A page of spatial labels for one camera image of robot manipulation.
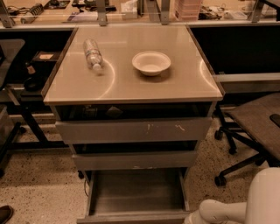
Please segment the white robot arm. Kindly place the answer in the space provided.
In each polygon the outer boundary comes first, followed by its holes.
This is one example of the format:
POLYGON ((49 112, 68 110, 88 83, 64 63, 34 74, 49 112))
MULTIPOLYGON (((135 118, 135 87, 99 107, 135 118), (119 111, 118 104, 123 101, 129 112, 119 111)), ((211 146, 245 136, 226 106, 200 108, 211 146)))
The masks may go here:
POLYGON ((280 224, 280 168, 267 168, 253 178, 248 200, 222 203, 203 200, 199 209, 190 213, 183 224, 280 224))

